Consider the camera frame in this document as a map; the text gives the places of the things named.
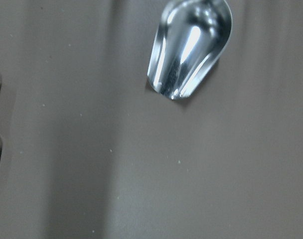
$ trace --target gray surface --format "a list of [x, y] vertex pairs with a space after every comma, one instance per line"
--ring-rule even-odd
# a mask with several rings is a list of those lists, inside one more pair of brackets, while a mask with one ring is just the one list
[[229, 0], [182, 102], [146, 87], [165, 2], [0, 0], [0, 239], [303, 239], [303, 0]]

